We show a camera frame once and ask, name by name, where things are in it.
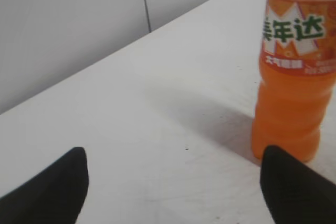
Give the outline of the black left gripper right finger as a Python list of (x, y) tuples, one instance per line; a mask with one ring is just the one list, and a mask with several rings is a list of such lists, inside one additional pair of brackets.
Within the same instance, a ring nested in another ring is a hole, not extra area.
[(278, 146), (264, 151), (260, 187), (275, 223), (335, 223), (335, 184)]

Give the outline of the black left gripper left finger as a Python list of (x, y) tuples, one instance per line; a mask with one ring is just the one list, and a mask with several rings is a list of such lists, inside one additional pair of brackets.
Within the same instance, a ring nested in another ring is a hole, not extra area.
[(85, 149), (74, 147), (1, 197), (1, 223), (75, 223), (88, 188)]

